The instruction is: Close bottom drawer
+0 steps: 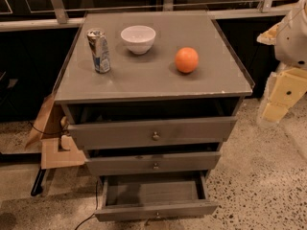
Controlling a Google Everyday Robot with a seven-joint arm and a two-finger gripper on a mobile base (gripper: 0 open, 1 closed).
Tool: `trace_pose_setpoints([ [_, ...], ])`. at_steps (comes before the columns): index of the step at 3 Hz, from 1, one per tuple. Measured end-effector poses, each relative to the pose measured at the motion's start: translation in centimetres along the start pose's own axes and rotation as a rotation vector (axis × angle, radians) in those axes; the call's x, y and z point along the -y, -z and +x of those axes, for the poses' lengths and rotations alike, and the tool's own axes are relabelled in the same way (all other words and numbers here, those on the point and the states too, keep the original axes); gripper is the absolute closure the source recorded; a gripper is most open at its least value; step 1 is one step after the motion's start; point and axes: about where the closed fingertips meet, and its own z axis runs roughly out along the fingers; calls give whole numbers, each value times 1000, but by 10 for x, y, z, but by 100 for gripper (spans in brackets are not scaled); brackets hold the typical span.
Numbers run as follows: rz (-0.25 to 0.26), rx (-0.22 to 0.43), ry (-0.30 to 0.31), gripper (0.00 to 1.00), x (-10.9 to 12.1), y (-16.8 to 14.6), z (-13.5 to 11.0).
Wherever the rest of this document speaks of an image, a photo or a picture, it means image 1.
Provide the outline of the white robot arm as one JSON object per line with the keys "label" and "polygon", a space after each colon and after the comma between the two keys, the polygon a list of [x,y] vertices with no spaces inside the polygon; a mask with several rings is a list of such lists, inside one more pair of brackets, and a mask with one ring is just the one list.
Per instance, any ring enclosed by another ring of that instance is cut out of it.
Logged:
{"label": "white robot arm", "polygon": [[274,46],[279,65],[268,77],[259,118],[277,124],[307,92],[307,0],[295,3],[257,41]]}

